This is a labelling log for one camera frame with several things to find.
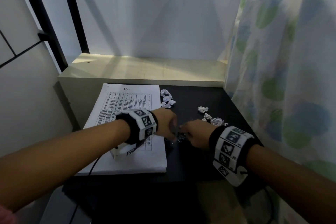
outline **wall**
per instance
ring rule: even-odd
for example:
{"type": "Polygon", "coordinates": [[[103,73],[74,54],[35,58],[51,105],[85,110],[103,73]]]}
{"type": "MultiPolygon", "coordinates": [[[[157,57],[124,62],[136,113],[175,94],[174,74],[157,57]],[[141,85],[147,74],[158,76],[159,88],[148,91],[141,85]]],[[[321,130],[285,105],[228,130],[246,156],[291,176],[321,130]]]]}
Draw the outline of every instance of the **wall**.
{"type": "MultiPolygon", "coordinates": [[[[16,54],[39,41],[24,0],[0,0],[0,6],[0,30],[16,54]]],[[[12,57],[0,36],[0,64],[12,57]]],[[[44,43],[0,68],[0,156],[72,131],[55,91],[57,76],[44,43]]],[[[45,201],[37,200],[20,211],[20,223],[38,223],[45,201]]]]}
{"type": "Polygon", "coordinates": [[[81,54],[67,0],[42,0],[67,62],[81,54]]]}
{"type": "Polygon", "coordinates": [[[90,53],[216,60],[240,0],[77,0],[90,53]]]}

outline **table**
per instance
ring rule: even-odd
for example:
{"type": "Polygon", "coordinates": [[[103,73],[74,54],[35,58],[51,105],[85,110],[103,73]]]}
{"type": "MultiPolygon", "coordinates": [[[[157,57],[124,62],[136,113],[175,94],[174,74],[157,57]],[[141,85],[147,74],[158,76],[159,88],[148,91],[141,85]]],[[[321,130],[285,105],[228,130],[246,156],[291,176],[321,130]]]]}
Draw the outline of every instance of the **table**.
{"type": "MultiPolygon", "coordinates": [[[[222,88],[160,85],[160,89],[168,90],[176,101],[172,111],[177,114],[179,124],[189,120],[202,119],[203,115],[198,112],[198,107],[202,105],[209,108],[208,113],[213,118],[221,117],[225,122],[255,136],[222,88]]],[[[155,197],[155,200],[158,200],[158,195],[162,191],[164,193],[160,196],[161,198],[170,197],[171,194],[176,194],[179,191],[179,193],[187,194],[190,202],[195,201],[193,196],[195,182],[223,179],[223,176],[212,166],[213,156],[208,151],[196,149],[188,141],[177,144],[165,141],[165,147],[166,173],[75,176],[65,182],[63,192],[76,201],[89,215],[94,216],[98,201],[103,201],[106,204],[107,197],[116,199],[118,193],[120,193],[119,197],[122,197],[121,190],[132,190],[136,187],[134,184],[143,184],[143,189],[137,190],[137,194],[141,194],[141,196],[137,196],[138,198],[151,195],[155,197]]],[[[255,186],[255,181],[253,184],[252,188],[251,186],[241,188],[238,193],[245,195],[245,198],[251,196],[255,190],[260,189],[258,184],[255,186]]]]}

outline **wire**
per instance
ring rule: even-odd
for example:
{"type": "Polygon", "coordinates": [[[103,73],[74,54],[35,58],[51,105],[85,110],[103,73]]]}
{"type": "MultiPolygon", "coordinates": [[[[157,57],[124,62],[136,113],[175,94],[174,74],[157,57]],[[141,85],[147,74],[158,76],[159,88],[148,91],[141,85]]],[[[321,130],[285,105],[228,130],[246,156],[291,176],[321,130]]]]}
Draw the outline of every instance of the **wire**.
{"type": "MultiPolygon", "coordinates": [[[[101,156],[100,156],[99,158],[96,159],[95,163],[94,163],[93,166],[91,167],[91,170],[90,170],[90,172],[89,172],[89,174],[88,174],[87,176],[90,176],[90,175],[91,175],[93,168],[95,167],[95,165],[97,164],[97,162],[98,162],[98,160],[99,160],[100,158],[101,158],[101,156]]],[[[89,181],[86,183],[84,190],[86,190],[88,183],[89,183],[89,181]]],[[[74,209],[74,211],[73,211],[73,213],[72,213],[72,216],[71,216],[71,219],[70,219],[69,224],[72,223],[72,221],[73,221],[73,219],[74,219],[74,217],[75,217],[75,214],[76,214],[76,212],[77,212],[77,209],[78,209],[78,204],[76,204],[76,207],[75,207],[75,209],[74,209]]]]}
{"type": "Polygon", "coordinates": [[[264,188],[264,190],[266,192],[266,195],[267,195],[267,197],[269,199],[269,203],[271,205],[271,217],[269,218],[268,222],[266,223],[266,224],[270,224],[273,221],[273,219],[274,219],[274,204],[273,204],[273,200],[271,198],[270,193],[267,191],[266,188],[264,188]]]}

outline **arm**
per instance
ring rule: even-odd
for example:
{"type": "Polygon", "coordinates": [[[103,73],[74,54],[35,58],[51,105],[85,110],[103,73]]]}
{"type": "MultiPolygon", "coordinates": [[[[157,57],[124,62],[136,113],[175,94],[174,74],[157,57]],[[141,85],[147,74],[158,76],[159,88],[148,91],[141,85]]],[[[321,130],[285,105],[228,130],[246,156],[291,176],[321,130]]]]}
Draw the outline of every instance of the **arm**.
{"type": "MultiPolygon", "coordinates": [[[[181,126],[198,148],[209,148],[217,127],[194,120],[181,126]]],[[[265,181],[309,223],[332,223],[336,212],[336,184],[282,156],[254,145],[246,155],[246,167],[265,181]]]]}
{"type": "MultiPolygon", "coordinates": [[[[176,115],[164,108],[154,110],[157,135],[172,137],[169,123],[176,115]]],[[[0,205],[17,211],[61,185],[99,156],[128,139],[124,120],[37,143],[0,158],[0,205]]]]}

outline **desk surface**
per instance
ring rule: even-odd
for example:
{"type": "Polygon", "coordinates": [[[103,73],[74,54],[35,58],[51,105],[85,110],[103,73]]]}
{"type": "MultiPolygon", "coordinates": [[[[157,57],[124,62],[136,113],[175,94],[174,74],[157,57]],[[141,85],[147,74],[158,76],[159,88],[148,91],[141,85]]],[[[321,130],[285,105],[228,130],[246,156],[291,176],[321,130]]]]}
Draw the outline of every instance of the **desk surface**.
{"type": "MultiPolygon", "coordinates": [[[[198,112],[200,105],[209,107],[212,117],[221,117],[225,122],[254,134],[229,96],[222,88],[165,86],[160,89],[168,90],[176,104],[172,107],[178,116],[179,124],[189,120],[202,119],[198,112]]],[[[208,151],[196,149],[189,141],[172,143],[165,141],[167,156],[167,172],[162,174],[133,174],[133,175],[97,175],[76,176],[66,181],[63,191],[80,189],[99,189],[110,186],[111,183],[137,182],[182,182],[206,181],[223,179],[212,166],[213,156],[208,151]]]]}

